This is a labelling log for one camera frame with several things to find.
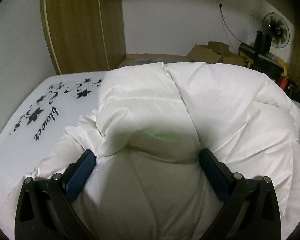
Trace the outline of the white puffer jacket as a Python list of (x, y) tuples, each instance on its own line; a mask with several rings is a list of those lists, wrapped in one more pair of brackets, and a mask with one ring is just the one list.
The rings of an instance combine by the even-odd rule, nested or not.
[(271, 178), (281, 239), (300, 222), (300, 108), (265, 74), (229, 64), (152, 63), (109, 71), (89, 116), (40, 155), (22, 137), (0, 152), (0, 227), (14, 239), (26, 177), (96, 157), (73, 202), (89, 237), (199, 239), (222, 208), (199, 165), (208, 148), (245, 178)]

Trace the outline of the black yellow delivery box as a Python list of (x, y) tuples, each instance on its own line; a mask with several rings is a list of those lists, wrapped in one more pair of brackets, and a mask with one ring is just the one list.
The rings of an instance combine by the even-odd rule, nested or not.
[(245, 43), (241, 43), (239, 45), (239, 55), (242, 55), (243, 57), (249, 58), (251, 59), (254, 63), (261, 63), (264, 65), (269, 65), (270, 67), (274, 68), (276, 71), (279, 71), (279, 73), (282, 76), (287, 75), (287, 71), (284, 68), (284, 66), (282, 66), (281, 64), (279, 64), (277, 61), (275, 61), (274, 59), (271, 59), (270, 57), (264, 56), (262, 54), (259, 54), (254, 47), (247, 45)]

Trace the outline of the brown cardboard box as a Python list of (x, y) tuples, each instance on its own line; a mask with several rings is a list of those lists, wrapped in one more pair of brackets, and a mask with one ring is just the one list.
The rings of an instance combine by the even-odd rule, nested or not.
[(187, 57), (194, 62), (224, 63), (244, 67), (244, 58), (231, 52), (229, 48), (229, 45), (222, 42), (209, 41), (207, 45), (194, 45)]

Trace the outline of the black standing fan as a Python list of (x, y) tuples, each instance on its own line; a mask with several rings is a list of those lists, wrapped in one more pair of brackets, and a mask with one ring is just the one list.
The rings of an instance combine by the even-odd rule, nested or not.
[(271, 37), (271, 45), (277, 49), (285, 48), (290, 40), (290, 32), (285, 20), (278, 14), (271, 12), (264, 16), (262, 29)]

